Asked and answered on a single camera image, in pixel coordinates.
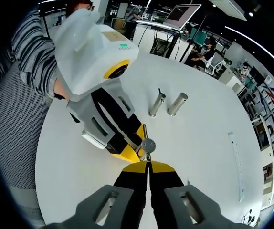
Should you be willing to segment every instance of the metal shaft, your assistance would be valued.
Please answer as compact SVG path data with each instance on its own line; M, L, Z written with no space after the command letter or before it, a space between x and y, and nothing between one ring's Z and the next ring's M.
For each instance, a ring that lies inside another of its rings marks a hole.
M151 117L155 117L160 106L165 102L166 95L163 93L159 93L157 99L155 100L153 106L151 107L148 115Z
M175 116L176 112L180 109L180 107L186 102L188 96L185 93L180 93L174 103L167 109L167 113L170 116Z

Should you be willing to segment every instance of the cable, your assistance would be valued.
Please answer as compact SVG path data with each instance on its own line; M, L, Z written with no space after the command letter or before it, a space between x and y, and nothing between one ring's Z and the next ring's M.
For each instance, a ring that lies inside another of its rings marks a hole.
M142 36L141 36L141 38L140 38L140 41L139 41L139 44L138 44L138 47L139 47L139 45L140 45L140 43L141 43L141 40L142 40L142 38L143 38L143 35L145 35L145 32L146 32L146 30L148 29L148 26L146 27L146 29L144 30L144 32L143 32L143 34L142 34Z
M177 53L179 52L179 46L177 47L177 52L176 52L176 55L175 55L175 58L174 60L176 60L176 57L177 57Z

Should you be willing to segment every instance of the yellow ring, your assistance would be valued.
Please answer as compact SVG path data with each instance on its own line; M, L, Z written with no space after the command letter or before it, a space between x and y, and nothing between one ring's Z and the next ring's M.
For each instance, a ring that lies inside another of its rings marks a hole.
M117 70L118 68L124 66L124 65L129 65L129 60L124 60L124 61L121 61L117 64L115 64L113 67L111 67L104 75L104 79L109 79L110 75L115 71Z

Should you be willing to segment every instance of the white chair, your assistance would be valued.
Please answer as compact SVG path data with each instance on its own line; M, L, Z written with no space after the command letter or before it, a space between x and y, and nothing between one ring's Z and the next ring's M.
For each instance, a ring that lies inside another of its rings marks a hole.
M215 72L222 68L224 58L215 52L213 57L211 57L208 61L203 61L206 63L205 73L214 75Z

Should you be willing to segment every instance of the ceiling light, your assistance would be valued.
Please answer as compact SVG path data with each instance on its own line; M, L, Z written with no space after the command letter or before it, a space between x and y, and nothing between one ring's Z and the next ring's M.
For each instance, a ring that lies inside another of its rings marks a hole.
M61 0L47 0L47 1L42 1L41 3L51 2L51 1L61 1Z
M232 28L229 28L229 27L227 27L227 26L225 26L225 28L227 28L227 29L229 29L229 30L231 30L231 31L233 31L233 32L236 32L237 34L239 34L239 35L241 35L241 36L243 36L243 37L249 39L250 41L252 41L252 42L255 43L256 45L258 45L260 48L262 48L262 50L264 50L267 54L270 55L270 57L272 57L272 58L274 59L273 54L271 54L265 47L263 47L261 44L259 44L259 43L257 43L256 41L254 41L252 38L249 38L248 36L244 35L243 33L240 33L240 32L238 32L238 31L236 31L236 30L234 30L234 29L232 29Z

